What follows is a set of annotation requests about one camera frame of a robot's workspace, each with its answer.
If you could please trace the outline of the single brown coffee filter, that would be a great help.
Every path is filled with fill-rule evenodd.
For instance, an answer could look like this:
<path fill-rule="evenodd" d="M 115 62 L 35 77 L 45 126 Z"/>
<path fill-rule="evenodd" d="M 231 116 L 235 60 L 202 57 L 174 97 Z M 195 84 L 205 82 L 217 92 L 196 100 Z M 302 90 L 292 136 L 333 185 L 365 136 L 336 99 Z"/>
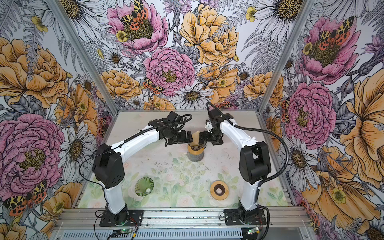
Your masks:
<path fill-rule="evenodd" d="M 196 131 L 192 134 L 193 141 L 190 143 L 191 147 L 197 147 L 200 145 L 200 131 Z"/>

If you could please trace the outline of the green glass dripper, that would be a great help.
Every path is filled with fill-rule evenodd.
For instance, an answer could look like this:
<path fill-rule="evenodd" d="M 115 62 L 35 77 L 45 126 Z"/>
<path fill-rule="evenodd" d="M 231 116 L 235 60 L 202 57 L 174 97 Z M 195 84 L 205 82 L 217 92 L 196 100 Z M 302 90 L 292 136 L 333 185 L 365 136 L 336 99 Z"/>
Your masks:
<path fill-rule="evenodd" d="M 143 177 L 135 184 L 135 193 L 139 197 L 149 195 L 154 189 L 154 181 L 150 177 Z"/>

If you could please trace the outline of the grey glass dripper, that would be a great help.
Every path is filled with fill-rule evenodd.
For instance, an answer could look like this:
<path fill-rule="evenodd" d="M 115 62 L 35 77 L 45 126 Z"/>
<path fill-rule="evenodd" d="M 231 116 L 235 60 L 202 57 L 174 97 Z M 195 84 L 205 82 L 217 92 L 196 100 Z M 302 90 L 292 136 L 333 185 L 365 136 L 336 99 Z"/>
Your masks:
<path fill-rule="evenodd" d="M 194 142 L 188 143 L 188 151 L 197 152 L 201 149 L 204 149 L 207 145 L 207 142 L 203 142 L 202 144 L 196 144 Z"/>

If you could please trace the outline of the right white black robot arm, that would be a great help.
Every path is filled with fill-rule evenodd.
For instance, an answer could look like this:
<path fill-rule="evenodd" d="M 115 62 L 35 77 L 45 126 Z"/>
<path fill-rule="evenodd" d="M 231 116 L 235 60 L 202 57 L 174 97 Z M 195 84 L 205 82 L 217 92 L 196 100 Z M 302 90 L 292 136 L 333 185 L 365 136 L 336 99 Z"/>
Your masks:
<path fill-rule="evenodd" d="M 225 210 L 227 225 L 266 225 L 267 215 L 258 203 L 261 182 L 271 173 L 268 145 L 250 137 L 230 114 L 224 114 L 208 103 L 206 130 L 199 134 L 199 142 L 222 145 L 226 136 L 240 152 L 239 171 L 244 180 L 243 194 L 237 211 Z"/>

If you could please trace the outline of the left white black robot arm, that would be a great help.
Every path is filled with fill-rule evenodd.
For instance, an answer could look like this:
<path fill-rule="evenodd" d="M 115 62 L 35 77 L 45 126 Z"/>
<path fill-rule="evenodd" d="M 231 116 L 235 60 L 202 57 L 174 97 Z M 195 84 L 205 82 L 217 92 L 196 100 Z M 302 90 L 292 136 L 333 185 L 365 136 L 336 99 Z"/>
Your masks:
<path fill-rule="evenodd" d="M 102 186 L 106 200 L 105 217 L 115 226 L 129 221 L 129 211 L 123 198 L 122 181 L 125 177 L 124 163 L 138 151 L 159 140 L 165 145 L 187 144 L 193 141 L 192 133 L 183 127 L 192 120 L 192 115 L 170 112 L 166 118 L 153 120 L 133 136 L 118 143 L 99 146 L 92 171 Z"/>

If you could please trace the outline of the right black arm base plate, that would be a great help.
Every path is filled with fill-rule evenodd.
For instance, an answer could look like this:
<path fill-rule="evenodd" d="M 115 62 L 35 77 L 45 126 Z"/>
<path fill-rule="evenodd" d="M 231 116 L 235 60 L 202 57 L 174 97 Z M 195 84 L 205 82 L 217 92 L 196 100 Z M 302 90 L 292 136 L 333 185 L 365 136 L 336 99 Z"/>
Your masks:
<path fill-rule="evenodd" d="M 225 209 L 224 218 L 227 226 L 266 225 L 267 219 L 261 208 L 245 211 L 241 208 Z"/>

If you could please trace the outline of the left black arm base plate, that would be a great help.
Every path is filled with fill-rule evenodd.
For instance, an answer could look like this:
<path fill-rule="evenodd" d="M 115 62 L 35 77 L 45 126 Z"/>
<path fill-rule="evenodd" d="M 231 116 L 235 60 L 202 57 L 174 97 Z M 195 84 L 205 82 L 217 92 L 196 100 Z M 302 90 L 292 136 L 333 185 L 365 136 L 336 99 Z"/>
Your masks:
<path fill-rule="evenodd" d="M 140 227 L 142 225 L 144 210 L 122 210 L 112 214 L 106 210 L 100 220 L 100 227 Z"/>

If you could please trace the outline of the aluminium rail frame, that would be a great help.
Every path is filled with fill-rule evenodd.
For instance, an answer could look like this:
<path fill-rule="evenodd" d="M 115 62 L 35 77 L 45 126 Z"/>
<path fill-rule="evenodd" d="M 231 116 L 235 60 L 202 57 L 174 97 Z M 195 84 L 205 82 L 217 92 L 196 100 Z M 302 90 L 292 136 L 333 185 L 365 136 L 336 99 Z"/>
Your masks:
<path fill-rule="evenodd" d="M 101 215 L 103 209 L 69 209 L 57 220 L 55 230 L 112 230 L 138 226 L 144 229 L 241 228 L 242 222 L 230 220 L 225 208 L 147 208 L 134 221 L 119 226 Z M 270 227 L 309 227 L 310 220 L 302 207 L 269 207 Z"/>

